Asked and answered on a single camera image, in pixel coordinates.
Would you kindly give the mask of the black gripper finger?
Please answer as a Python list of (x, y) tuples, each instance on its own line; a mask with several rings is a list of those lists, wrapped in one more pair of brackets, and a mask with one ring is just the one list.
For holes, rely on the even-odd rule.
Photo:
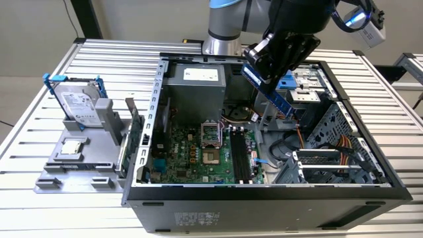
[(262, 81), (260, 90), (267, 94), (275, 90), (279, 79), (284, 76), (278, 53), (278, 41), (271, 32), (266, 32), (263, 40), (244, 50), (246, 59)]
[(299, 34), (283, 32), (283, 53), (280, 76), (284, 76), (288, 70), (294, 70), (310, 56), (312, 51), (320, 45), (320, 39), (314, 34)]

